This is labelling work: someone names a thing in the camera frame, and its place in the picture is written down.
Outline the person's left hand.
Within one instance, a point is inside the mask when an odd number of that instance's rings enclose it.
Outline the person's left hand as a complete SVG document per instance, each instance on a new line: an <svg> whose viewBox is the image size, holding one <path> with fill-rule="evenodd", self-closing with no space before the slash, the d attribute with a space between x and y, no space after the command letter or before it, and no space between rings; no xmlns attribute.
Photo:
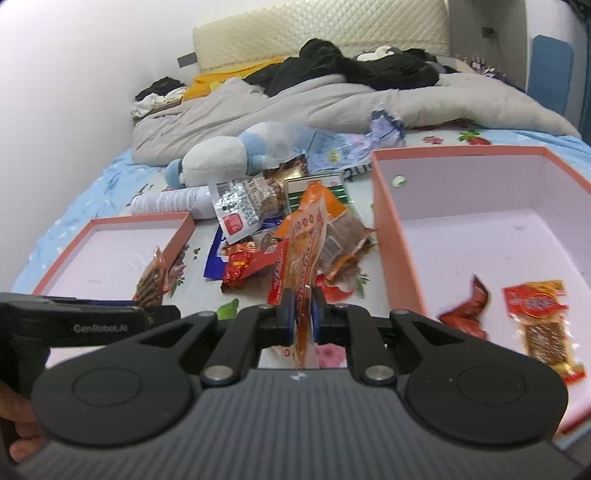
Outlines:
<svg viewBox="0 0 591 480"><path fill-rule="evenodd" d="M30 401L4 383L1 384L1 418L15 428L17 438L9 443L8 452L16 463L22 463L46 445Z"/></svg>

